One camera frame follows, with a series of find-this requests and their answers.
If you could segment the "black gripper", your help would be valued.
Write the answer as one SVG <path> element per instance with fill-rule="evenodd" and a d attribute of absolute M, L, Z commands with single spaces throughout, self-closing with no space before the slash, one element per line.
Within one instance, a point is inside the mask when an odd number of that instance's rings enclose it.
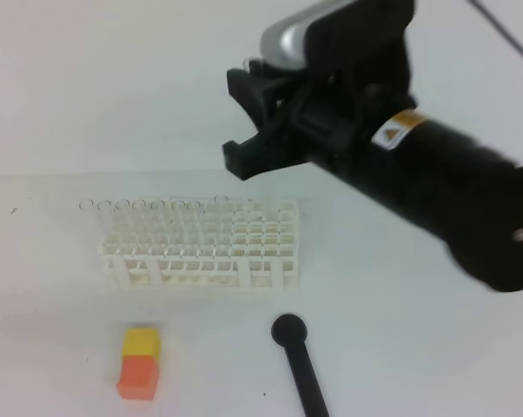
<path fill-rule="evenodd" d="M 222 145 L 227 171 L 247 181 L 306 162 L 337 174 L 391 170 L 393 157 L 372 137 L 415 105 L 405 42 L 415 9 L 413 1 L 354 1 L 309 26 L 306 69 L 261 58 L 229 69 L 228 93 L 259 133 Z"/>

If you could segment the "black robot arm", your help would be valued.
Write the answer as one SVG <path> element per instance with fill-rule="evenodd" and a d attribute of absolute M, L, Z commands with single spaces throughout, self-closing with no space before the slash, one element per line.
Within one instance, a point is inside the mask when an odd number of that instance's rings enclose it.
<path fill-rule="evenodd" d="M 417 110 L 412 1 L 322 1 L 268 27 L 227 72 L 256 134 L 222 147 L 247 180 L 312 163 L 442 240 L 474 279 L 523 290 L 523 166 Z"/>

